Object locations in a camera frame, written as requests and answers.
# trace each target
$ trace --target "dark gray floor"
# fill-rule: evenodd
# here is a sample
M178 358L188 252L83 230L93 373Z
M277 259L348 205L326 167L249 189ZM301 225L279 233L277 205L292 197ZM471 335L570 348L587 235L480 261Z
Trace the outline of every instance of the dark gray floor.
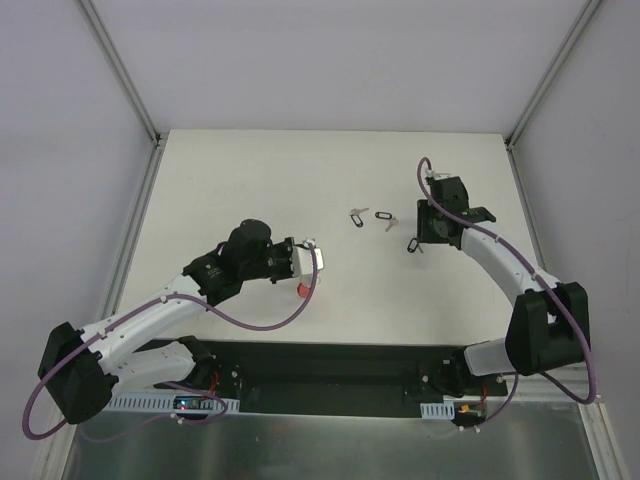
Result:
M148 418L103 413L114 435ZM596 479L578 409L513 404L480 434L421 420L228 416L208 426L161 419L104 445L81 440L64 479Z

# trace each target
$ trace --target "robotic arm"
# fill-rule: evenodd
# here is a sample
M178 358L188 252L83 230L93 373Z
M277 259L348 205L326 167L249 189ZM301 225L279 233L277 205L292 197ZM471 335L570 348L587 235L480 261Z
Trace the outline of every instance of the robotic arm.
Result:
M506 372L532 375L584 360L578 335L543 283L560 299L588 343L584 288L578 283L563 284L540 269L532 273L527 268L531 263L502 241L504 234L496 218L484 207L469 207L459 177L438 179L429 165L427 183L431 194L425 193L432 201L418 201L417 236L407 249L414 252L420 243L447 243L462 250L484 268L513 305L505 338L458 350L430 377L430 383L458 397L473 377Z
M70 424L99 413L112 396L165 381L191 385L210 383L214 360L195 337L183 337L153 350L133 353L169 327L204 312L206 307L240 293L244 281L269 278L272 283L311 275L313 248L317 270L322 253L313 241L294 244L293 238L273 244L271 229L258 220L245 220L229 240L193 260L147 301L99 322L74 330L67 322L55 328L42 357L38 374L43 378L62 358L100 334L68 365L54 375L46 388ZM186 301L181 295L195 297ZM148 308L149 300L160 299ZM126 315L131 321L110 331Z

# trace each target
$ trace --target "metal frame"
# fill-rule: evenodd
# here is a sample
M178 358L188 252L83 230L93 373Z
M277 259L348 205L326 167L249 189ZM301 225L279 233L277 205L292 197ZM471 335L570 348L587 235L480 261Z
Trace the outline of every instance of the metal frame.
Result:
M154 147L143 179L138 186L138 193L131 215L128 219L127 229L118 250L112 279L102 302L100 316L104 317L115 311L122 296L127 272L131 264L140 229L142 227L167 135L161 135L157 131L155 124L151 119L148 110L146 109L133 80L131 79L107 31L107 28L94 5L94 2L92 0L74 1L86 19L95 36L96 43L105 56L114 77L123 90L123 94L129 101ZM512 133L508 136L506 141L506 148L509 154L511 167L513 169L514 180L518 188L518 193L521 197L522 207L531 234L536 257L541 266L544 266L544 259L538 242L535 219L531 214L528 197L520 180L517 164L512 155L512 150L514 145L522 136L522 133L528 126L530 120L546 99L546 96L553 87L559 73L562 71L585 30L592 23L596 14L600 10L600 7L605 3L605 1L606 0L588 0L585 3L582 11L578 15L575 23L572 25L569 33L565 37L542 79L538 83L536 89L527 102L525 109L516 122ZM584 381L585 376L583 370L584 367L578 366L561 369L554 373L556 373L561 380L567 382L569 387L573 388L576 393L584 394L586 390L586 382ZM559 393L553 385L537 376L521 379L518 394L516 395L516 401L556 402L564 400L567 400L566 397ZM596 403L586 407L580 406L580 412L600 477L606 480L629 478L622 457L619 453L617 442L613 436L613 431L611 429L604 404ZM51 426L58 423L61 419L62 415L56 409L52 415ZM58 480L61 478L68 459L68 454L71 451L74 432L75 428L68 427L42 442L33 472L34 478L45 480Z

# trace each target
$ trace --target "white wall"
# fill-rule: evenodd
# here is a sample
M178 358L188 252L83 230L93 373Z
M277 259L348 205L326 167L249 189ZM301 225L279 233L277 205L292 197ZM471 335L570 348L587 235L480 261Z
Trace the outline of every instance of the white wall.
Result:
M516 148L550 269L589 292L600 388L640 478L640 2L609 0Z
M507 134L586 0L96 0L161 131Z
M0 0L0 45L0 478L23 479L48 333L95 318L150 144L72 1Z

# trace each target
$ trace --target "white table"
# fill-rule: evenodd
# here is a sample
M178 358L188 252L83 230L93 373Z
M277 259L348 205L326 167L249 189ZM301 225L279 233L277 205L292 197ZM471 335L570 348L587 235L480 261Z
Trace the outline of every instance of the white table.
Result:
M213 131L171 132L142 226L121 308L150 295L193 258L226 240L243 219L286 236L317 239L326 268L308 309L274 332L239 329L206 313L162 337L394 345L470 344L502 337L511 307L490 277L447 245L409 254L428 156L459 175L471 206L484 206L533 257L520 199L499 135ZM363 228L349 218L369 207ZM375 211L400 224L385 233ZM297 280L247 282L220 309L248 323L283 320L300 303Z

